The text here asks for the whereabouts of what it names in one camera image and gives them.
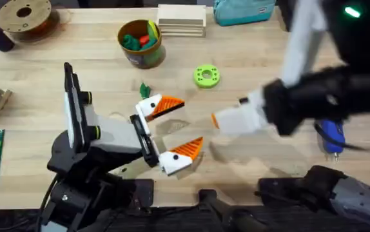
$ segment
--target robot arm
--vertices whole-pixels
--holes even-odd
[[[361,9],[349,15],[346,9]],[[222,133],[254,133],[274,124],[291,135],[304,119],[340,120],[370,113],[370,1],[298,0],[281,79],[212,115]],[[345,66],[312,73],[329,30]]]
[[[370,186],[341,171],[313,166],[304,178],[260,179],[258,189],[265,206],[281,206],[276,200],[285,198],[311,211],[325,210],[370,224]]]
[[[269,123],[280,135],[292,135],[304,119],[335,121],[358,113],[370,113],[370,72],[341,66],[305,74],[288,88],[273,81],[214,119],[224,133],[253,133]]]

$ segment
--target green object in cup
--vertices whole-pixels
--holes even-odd
[[[139,51],[143,51],[152,47],[156,42],[157,42],[156,39],[150,39],[149,42],[147,42]]]
[[[139,51],[141,49],[141,45],[139,44],[139,40],[134,38],[134,36],[127,34],[123,37],[123,44],[124,48]]]

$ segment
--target blue object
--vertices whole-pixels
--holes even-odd
[[[332,139],[345,143],[346,138],[344,137],[343,125],[341,122],[333,122],[329,120],[323,120],[321,122],[321,128],[324,132],[330,136]],[[324,141],[324,149],[328,153],[341,153],[344,151],[344,148],[334,145],[328,141]]]
[[[276,0],[215,0],[214,18],[221,26],[268,20]]]

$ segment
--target wooden tabletop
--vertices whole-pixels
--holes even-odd
[[[54,176],[46,164],[52,142],[66,129],[63,106],[63,63],[78,73],[81,88],[92,91],[100,115],[125,117],[135,113],[145,82],[153,93],[184,99],[185,107],[150,123],[167,148],[204,136],[198,162],[167,177],[143,160],[127,166],[126,178],[155,180],[155,206],[189,206],[196,193],[213,188],[233,204],[259,204],[253,195],[261,177],[301,177],[314,164],[336,168],[370,184],[370,153],[345,151],[334,162],[320,151],[311,121],[290,138],[273,127],[255,135],[219,135],[210,121],[214,111],[235,105],[239,97],[279,76],[288,34],[277,17],[270,21],[221,27],[207,14],[206,38],[163,38],[164,62],[150,70],[134,68],[116,41],[118,29],[134,19],[155,20],[154,8],[61,10],[62,25],[50,38],[0,52],[0,88],[14,94],[0,115],[6,129],[0,169],[0,209],[38,208]],[[317,67],[338,64],[328,38]],[[214,64],[221,82],[198,89],[193,70]],[[349,142],[370,146],[370,115],[346,125]],[[121,168],[113,173],[120,173]]]

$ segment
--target teal container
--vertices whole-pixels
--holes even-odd
[[[275,0],[215,0],[215,21],[221,26],[254,23],[268,20]]]

